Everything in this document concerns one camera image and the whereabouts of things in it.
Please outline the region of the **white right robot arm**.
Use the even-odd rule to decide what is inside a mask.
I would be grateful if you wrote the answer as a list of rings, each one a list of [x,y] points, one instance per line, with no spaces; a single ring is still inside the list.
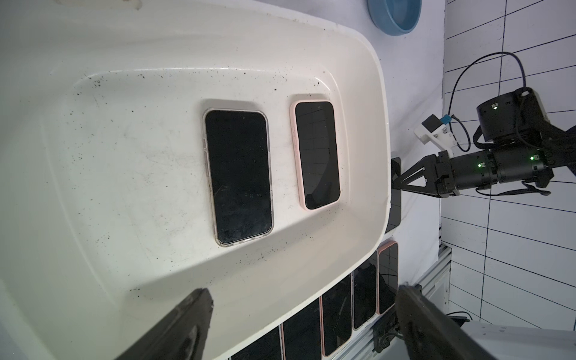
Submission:
[[[493,185],[520,182],[521,189],[506,195],[548,196],[554,169],[575,170],[575,129],[552,125],[533,89],[523,87],[494,97],[476,111],[476,152],[450,157],[441,151],[423,157],[394,179],[392,187],[446,198],[468,189],[486,195]]]

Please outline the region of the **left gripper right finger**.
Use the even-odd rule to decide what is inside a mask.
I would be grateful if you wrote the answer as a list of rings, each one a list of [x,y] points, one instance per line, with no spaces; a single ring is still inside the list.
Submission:
[[[411,359],[493,359],[494,357],[431,301],[410,285],[397,289],[400,333]]]

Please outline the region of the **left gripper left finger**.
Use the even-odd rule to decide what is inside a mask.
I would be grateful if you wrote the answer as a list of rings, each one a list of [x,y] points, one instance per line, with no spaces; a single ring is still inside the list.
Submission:
[[[201,359],[213,310],[209,290],[195,289],[118,358]]]

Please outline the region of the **phone with pink case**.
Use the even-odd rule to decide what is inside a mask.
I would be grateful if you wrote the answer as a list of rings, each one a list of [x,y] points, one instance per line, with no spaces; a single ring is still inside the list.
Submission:
[[[283,325],[284,358],[316,360],[322,358],[320,331],[320,300],[287,319]]]

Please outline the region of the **black phone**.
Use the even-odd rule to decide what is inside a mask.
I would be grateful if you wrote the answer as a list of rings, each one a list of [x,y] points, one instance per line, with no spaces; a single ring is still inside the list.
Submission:
[[[246,348],[234,354],[231,360],[282,360],[281,333],[273,328]]]
[[[377,252],[377,313],[387,312],[395,303],[398,291],[398,243],[388,240]]]
[[[376,313],[377,269],[370,262],[364,262],[352,272],[353,282],[353,323],[359,329]]]
[[[322,299],[322,354],[326,357],[342,347],[352,335],[352,281],[348,274]]]

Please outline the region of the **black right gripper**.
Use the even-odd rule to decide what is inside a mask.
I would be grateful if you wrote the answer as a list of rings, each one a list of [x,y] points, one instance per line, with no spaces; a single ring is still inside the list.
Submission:
[[[488,150],[449,157],[446,151],[423,157],[391,183],[391,188],[425,196],[453,197],[463,190],[489,189],[497,183]]]

